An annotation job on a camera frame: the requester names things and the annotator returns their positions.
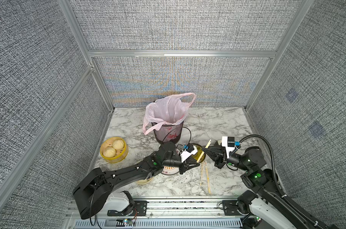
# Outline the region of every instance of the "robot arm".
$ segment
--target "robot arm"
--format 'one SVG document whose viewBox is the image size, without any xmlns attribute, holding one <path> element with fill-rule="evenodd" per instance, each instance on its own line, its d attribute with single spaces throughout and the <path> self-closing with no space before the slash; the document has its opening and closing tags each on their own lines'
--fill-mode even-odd
<svg viewBox="0 0 346 229">
<path fill-rule="evenodd" d="M 104 206 L 108 196 L 122 186 L 134 181 L 144 180 L 158 175 L 164 166 L 179 167 L 180 174 L 198 167 L 194 159 L 187 158 L 181 161 L 181 157 L 175 150 L 175 144 L 166 142 L 159 150 L 145 157 L 141 162 L 123 169 L 102 172 L 100 168 L 93 169 L 74 189 L 73 195 L 82 219 L 87 219 L 98 213 Z M 121 193 L 115 199 L 132 199 L 130 194 Z"/>
<path fill-rule="evenodd" d="M 259 137 L 264 140 L 259 135 L 248 135 L 243 139 L 248 139 L 249 137 Z M 241 178 L 252 192 L 247 190 L 238 198 L 238 203 L 235 207 L 242 214 L 253 213 L 260 216 L 276 229 L 337 229 L 335 225 L 327 227 L 325 223 L 310 215 L 291 198 L 287 198 L 287 201 L 283 199 L 286 195 L 280 195 L 275 184 L 277 179 L 273 179 L 274 172 L 271 169 L 261 169 L 266 164 L 266 161 L 259 147 L 249 147 L 243 155 L 236 153 L 239 148 L 240 144 L 234 141 L 234 137 L 223 137 L 222 144 L 217 142 L 207 149 L 204 148 L 203 151 L 214 161 L 214 165 L 219 169 L 224 165 L 230 165 L 245 171 Z M 261 198 L 273 207 L 264 203 Z"/>
<path fill-rule="evenodd" d="M 244 139 L 249 137 L 258 137 L 258 135 L 249 135 Z M 326 227 L 322 221 L 310 215 L 291 198 L 286 201 L 283 199 L 286 195 L 280 195 L 275 184 L 277 179 L 273 179 L 274 172 L 270 169 L 261 169 L 266 161 L 259 147 L 249 147 L 243 155 L 239 155 L 236 153 L 240 148 L 239 142 L 235 142 L 233 137 L 224 137 L 223 140 L 222 144 L 216 143 L 213 146 L 204 148 L 203 151 L 219 169 L 226 165 L 245 170 L 241 178 L 252 192 L 248 190 L 238 198 L 238 202 L 234 206 L 238 211 L 242 214 L 252 212 L 267 222 L 272 222 L 273 227 L 278 229 L 294 227 L 298 229 L 337 229 L 334 225 Z M 162 172 L 164 166 L 179 167 L 180 174 L 191 168 L 198 167 L 199 164 L 192 157 L 189 157 L 190 154 L 194 153 L 194 150 L 197 149 L 192 144 L 188 144 L 184 153 L 181 153 L 181 157 L 175 150 L 175 144 L 166 142 L 159 147 L 158 151 L 153 152 L 133 166 L 106 172 L 102 172 L 100 168 L 92 170 L 73 191 L 81 218 L 87 219 L 97 214 L 103 208 L 113 190 L 134 181 L 156 176 Z M 121 204 L 121 206 L 113 204 L 117 208 L 114 210 L 124 209 L 123 215 L 127 215 L 134 203 L 131 195 L 128 192 L 113 195 L 110 198 L 120 200 L 119 203 Z M 273 207 L 270 208 L 266 203 L 262 207 L 261 204 L 264 202 L 261 198 Z"/>
</svg>

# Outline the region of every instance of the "yellow plate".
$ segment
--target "yellow plate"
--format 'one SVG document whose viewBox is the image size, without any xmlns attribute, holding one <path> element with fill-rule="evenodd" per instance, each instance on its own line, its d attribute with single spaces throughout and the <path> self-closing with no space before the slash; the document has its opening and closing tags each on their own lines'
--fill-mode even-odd
<svg viewBox="0 0 346 229">
<path fill-rule="evenodd" d="M 116 149 L 116 155 L 112 158 L 107 158 L 103 155 L 103 151 L 107 147 L 112 147 L 112 144 L 115 140 L 121 139 L 124 141 L 125 146 L 122 149 Z M 111 137 L 110 139 L 107 139 L 103 144 L 100 146 L 99 149 L 100 155 L 109 163 L 117 163 L 125 159 L 125 157 L 128 154 L 128 145 L 126 144 L 125 140 L 121 137 Z"/>
</svg>

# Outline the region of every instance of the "mesh trash can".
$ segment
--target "mesh trash can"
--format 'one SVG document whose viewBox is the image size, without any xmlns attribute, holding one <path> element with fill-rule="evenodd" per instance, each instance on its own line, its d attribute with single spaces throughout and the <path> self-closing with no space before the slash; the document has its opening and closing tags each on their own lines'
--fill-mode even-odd
<svg viewBox="0 0 346 229">
<path fill-rule="evenodd" d="M 163 125 L 160 130 L 154 130 L 155 138 L 160 144 L 163 144 L 164 137 L 169 133 L 169 135 L 164 139 L 164 142 L 171 141 L 176 144 L 181 138 L 183 122 L 178 125 Z"/>
</svg>

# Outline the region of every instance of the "cable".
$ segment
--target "cable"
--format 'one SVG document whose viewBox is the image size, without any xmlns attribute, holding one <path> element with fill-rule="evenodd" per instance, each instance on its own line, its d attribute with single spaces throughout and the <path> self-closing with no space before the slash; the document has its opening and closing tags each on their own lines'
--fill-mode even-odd
<svg viewBox="0 0 346 229">
<path fill-rule="evenodd" d="M 228 169 L 230 169 L 231 171 L 237 171 L 237 170 L 238 170 L 238 168 L 237 168 L 237 169 L 231 169 L 231 168 L 228 166 L 228 164 L 226 164 L 226 166 L 227 166 Z"/>
<path fill-rule="evenodd" d="M 177 148 L 178 148 L 179 145 L 183 146 L 182 144 L 178 144 L 178 145 L 175 147 L 175 150 L 177 150 Z"/>
<path fill-rule="evenodd" d="M 100 229 L 103 229 L 103 228 L 99 225 L 97 214 L 95 214 L 95 220 L 97 221 L 98 227 L 99 227 Z"/>
<path fill-rule="evenodd" d="M 179 128 L 186 128 L 187 130 L 189 130 L 189 141 L 188 141 L 188 143 L 189 143 L 189 142 L 191 141 L 191 137 L 192 137 L 191 130 L 188 129 L 187 127 L 185 127 L 185 126 L 182 126 L 182 127 L 174 128 L 173 130 L 169 131 L 169 133 L 163 138 L 162 144 L 164 143 L 165 138 L 166 138 L 172 131 L 174 131 L 174 130 L 176 130 L 176 129 L 179 129 Z"/>
<path fill-rule="evenodd" d="M 97 187 L 100 185 L 100 183 L 104 181 L 104 180 L 101 180 L 98 182 L 98 184 L 96 184 L 96 186 L 94 187 L 94 192 L 93 192 L 93 195 L 92 195 L 92 200 L 90 201 L 90 206 L 89 206 L 89 220 L 90 220 L 90 224 L 94 227 L 95 226 L 95 222 L 97 221 L 96 220 L 96 216 L 94 217 L 94 224 L 92 223 L 92 203 L 93 203 L 93 198 L 94 198 L 94 193 L 95 191 L 97 190 Z"/>
<path fill-rule="evenodd" d="M 279 186 L 279 184 L 278 184 L 277 177 L 276 177 L 275 160 L 274 160 L 274 158 L 273 158 L 273 152 L 272 152 L 272 147 L 271 147 L 270 143 L 269 143 L 264 137 L 262 137 L 261 135 L 247 135 L 247 136 L 245 136 L 244 138 L 242 138 L 239 142 L 242 143 L 243 141 L 245 141 L 245 140 L 247 140 L 247 139 L 249 139 L 249 138 L 251 138 L 251 137 L 257 137 L 257 138 L 259 138 L 259 139 L 262 139 L 262 140 L 266 143 L 266 145 L 267 145 L 267 147 L 268 147 L 268 149 L 269 149 L 269 152 L 270 152 L 270 157 L 271 157 L 272 179 L 273 179 L 273 181 L 274 181 L 274 183 L 275 183 L 275 186 L 276 186 L 276 189 L 277 189 L 277 191 L 280 193 L 280 196 L 282 197 L 282 199 L 284 199 L 284 201 L 285 201 L 292 209 L 294 209 L 299 215 L 301 215 L 303 218 L 305 218 L 308 222 L 310 222 L 310 223 L 313 224 L 313 225 L 316 225 L 315 227 L 317 227 L 317 228 L 324 229 L 323 227 L 317 225 L 317 222 L 314 222 L 312 219 L 310 219 L 308 216 L 306 216 L 303 212 L 301 212 L 299 209 L 297 209 L 297 208 L 289 201 L 288 198 L 290 198 L 290 197 L 288 197 L 288 196 L 285 194 L 285 192 L 280 188 L 280 186 Z"/>
<path fill-rule="evenodd" d="M 136 218 L 136 219 L 135 219 L 135 222 L 132 224 L 132 226 L 134 226 L 134 225 L 135 225 L 136 220 L 137 220 L 137 210 L 136 210 L 136 208 L 134 208 L 134 209 L 135 209 L 135 211 L 136 211 L 136 214 L 135 214 L 135 216 L 132 218 L 132 220 L 134 220 L 134 218 Z"/>
<path fill-rule="evenodd" d="M 241 215 L 249 215 L 250 213 L 248 213 L 248 214 L 243 214 L 243 213 L 241 213 L 240 211 L 239 211 L 239 209 L 237 209 L 237 212 L 239 213 L 239 214 L 241 214 Z"/>
<path fill-rule="evenodd" d="M 248 217 L 250 217 L 251 215 L 253 215 L 252 213 L 249 213 L 248 215 L 246 215 L 246 217 L 244 217 L 244 219 L 243 219 L 243 221 L 242 221 L 242 224 L 244 223 L 244 221 L 248 218 Z"/>
<path fill-rule="evenodd" d="M 220 209 L 220 210 L 224 210 L 224 208 L 220 208 L 220 205 L 221 205 L 222 203 L 219 203 L 218 204 L 218 208 Z"/>
<path fill-rule="evenodd" d="M 161 217 L 163 214 L 165 213 L 165 211 L 163 211 L 163 213 L 162 214 L 160 214 L 160 215 L 158 215 L 157 217 L 150 217 L 150 216 L 145 216 L 146 218 L 148 218 L 148 220 L 149 219 L 156 219 L 156 218 L 158 218 L 158 217 Z"/>
</svg>

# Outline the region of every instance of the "textured gray wall panel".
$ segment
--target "textured gray wall panel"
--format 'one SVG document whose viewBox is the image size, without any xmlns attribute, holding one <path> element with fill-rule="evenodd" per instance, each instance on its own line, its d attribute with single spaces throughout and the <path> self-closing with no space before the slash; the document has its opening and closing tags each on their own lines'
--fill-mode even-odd
<svg viewBox="0 0 346 229">
<path fill-rule="evenodd" d="M 96 57 L 116 107 L 144 107 L 171 94 L 194 92 L 200 107 L 244 106 L 265 57 Z"/>
<path fill-rule="evenodd" d="M 0 1 L 0 184 L 86 67 L 54 1 Z"/>
<path fill-rule="evenodd" d="M 60 228 L 109 113 L 92 76 L 0 213 L 0 228 Z"/>
<path fill-rule="evenodd" d="M 250 115 L 291 197 L 346 228 L 346 1 L 315 1 Z"/>
<path fill-rule="evenodd" d="M 70 0 L 89 49 L 275 50 L 300 0 Z"/>
</svg>

